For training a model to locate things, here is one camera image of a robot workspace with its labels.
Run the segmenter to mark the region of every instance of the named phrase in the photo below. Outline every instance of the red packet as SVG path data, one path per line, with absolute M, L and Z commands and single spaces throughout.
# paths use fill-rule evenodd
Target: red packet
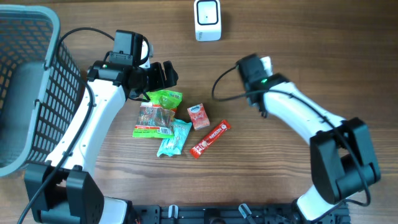
M 190 152 L 195 159 L 198 159 L 209 146 L 215 142 L 226 130 L 230 129 L 231 125 L 228 124 L 227 120 L 217 125 L 202 141 L 199 142 L 195 147 L 191 148 Z
M 210 125 L 210 121 L 207 117 L 203 104 L 188 108 L 188 113 L 191 117 L 193 128 L 195 130 L 199 130 Z

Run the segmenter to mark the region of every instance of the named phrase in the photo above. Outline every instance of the wooden surface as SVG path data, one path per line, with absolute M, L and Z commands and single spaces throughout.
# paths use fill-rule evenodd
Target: wooden surface
M 153 62 L 171 60 L 183 93 L 177 118 L 203 103 L 211 127 L 191 131 L 181 156 L 156 157 L 160 139 L 133 139 L 139 103 L 115 117 L 99 153 L 95 181 L 106 196 L 133 204 L 238 205 L 291 202 L 312 184 L 308 146 L 275 117 L 262 119 L 245 99 L 217 103 L 215 79 L 240 58 L 270 55 L 308 97 L 345 118 L 369 125 L 382 172 L 368 208 L 351 205 L 353 223 L 398 222 L 398 4 L 394 1 L 221 1 L 223 36 L 195 40 L 193 1 L 44 4 L 55 10 L 64 34 L 90 26 L 144 34 Z M 81 69 L 103 58 L 113 43 L 80 32 L 66 40 Z M 237 73 L 218 86 L 219 96 L 243 91 Z M 194 160 L 189 149 L 222 119 L 232 129 Z M 356 199 L 364 200 L 359 194 Z M 18 172 L 0 179 L 0 223 L 15 223 L 27 203 Z M 31 214 L 26 223 L 32 221 Z

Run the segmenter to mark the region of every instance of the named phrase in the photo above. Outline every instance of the gray basket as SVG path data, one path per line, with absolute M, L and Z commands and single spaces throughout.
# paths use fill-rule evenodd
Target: gray basket
M 0 5 L 0 176 L 44 163 L 78 108 L 80 71 L 66 46 L 54 56 L 59 33 L 49 8 Z

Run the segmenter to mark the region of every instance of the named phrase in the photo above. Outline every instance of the teal wrapper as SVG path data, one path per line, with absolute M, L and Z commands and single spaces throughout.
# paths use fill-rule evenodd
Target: teal wrapper
M 191 122 L 185 123 L 179 119 L 173 121 L 172 129 L 174 132 L 174 137 L 170 139 L 163 139 L 162 144 L 157 151 L 157 157 L 162 154 L 168 155 L 170 157 L 174 155 L 181 155 L 185 140 L 187 140 L 191 127 Z

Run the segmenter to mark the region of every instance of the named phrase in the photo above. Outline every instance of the trash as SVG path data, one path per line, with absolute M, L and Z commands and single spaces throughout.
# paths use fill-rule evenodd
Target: trash
M 193 128 L 195 128 L 195 130 L 199 130 L 210 125 L 210 121 L 207 117 L 203 104 L 188 108 L 188 113 L 191 117 Z
M 172 138 L 172 121 L 182 93 L 160 90 L 147 93 L 150 102 L 141 103 L 132 136 L 135 138 Z
M 226 130 L 230 128 L 231 125 L 229 125 L 227 120 L 222 120 L 222 122 L 217 125 L 217 127 L 212 130 L 202 141 L 200 141 L 199 144 L 191 148 L 191 154 L 195 159 L 198 159 L 213 142 L 215 142 Z
M 174 155 L 181 155 L 185 140 L 191 130 L 192 123 L 185 123 L 182 120 L 176 119 L 172 122 L 174 137 L 171 139 L 163 139 L 162 144 L 157 151 L 157 157 L 161 154 L 166 154 L 170 157 Z

